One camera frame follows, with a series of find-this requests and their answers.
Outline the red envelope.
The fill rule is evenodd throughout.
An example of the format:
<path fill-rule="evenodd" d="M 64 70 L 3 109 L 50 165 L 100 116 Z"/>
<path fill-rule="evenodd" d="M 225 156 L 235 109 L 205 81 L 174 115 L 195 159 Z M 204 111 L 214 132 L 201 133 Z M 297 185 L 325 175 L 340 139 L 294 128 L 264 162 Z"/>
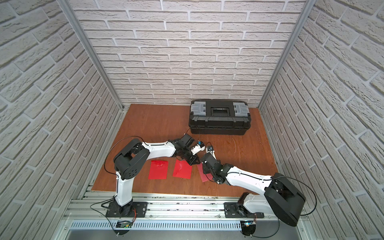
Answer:
<path fill-rule="evenodd" d="M 211 174 L 205 174 L 204 171 L 203 171 L 203 165 L 202 164 L 199 164 L 197 165 L 198 167 L 198 171 L 199 171 L 199 174 L 200 174 L 200 178 L 202 180 L 202 182 L 212 182 L 212 178 L 213 176 Z"/>
<path fill-rule="evenodd" d="M 149 180 L 166 180 L 168 175 L 168 161 L 151 161 Z"/>
<path fill-rule="evenodd" d="M 190 179 L 192 175 L 192 166 L 190 166 L 186 161 L 176 161 L 173 177 Z"/>

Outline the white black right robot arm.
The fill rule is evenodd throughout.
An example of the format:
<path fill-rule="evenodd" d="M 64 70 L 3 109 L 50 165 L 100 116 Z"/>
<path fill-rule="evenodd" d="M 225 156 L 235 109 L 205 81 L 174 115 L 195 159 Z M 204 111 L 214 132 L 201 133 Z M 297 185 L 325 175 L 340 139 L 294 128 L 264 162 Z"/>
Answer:
<path fill-rule="evenodd" d="M 306 197 L 288 177 L 258 175 L 230 164 L 221 164 L 215 155 L 206 153 L 202 158 L 203 170 L 212 175 L 217 184 L 241 187 L 264 196 L 273 214 L 285 224 L 295 227 L 301 216 Z"/>

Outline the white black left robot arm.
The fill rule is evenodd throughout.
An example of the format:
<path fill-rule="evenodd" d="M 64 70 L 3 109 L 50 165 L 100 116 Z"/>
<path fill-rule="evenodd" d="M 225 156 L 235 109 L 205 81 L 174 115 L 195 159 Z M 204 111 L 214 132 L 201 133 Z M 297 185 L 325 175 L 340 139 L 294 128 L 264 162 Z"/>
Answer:
<path fill-rule="evenodd" d="M 131 217 L 134 214 L 133 184 L 146 161 L 158 158 L 180 157 L 190 166 L 201 163 L 198 153 L 205 149 L 205 144 L 184 134 L 181 138 L 163 143 L 147 143 L 138 137 L 131 140 L 115 157 L 116 193 L 107 211 L 108 217 Z"/>

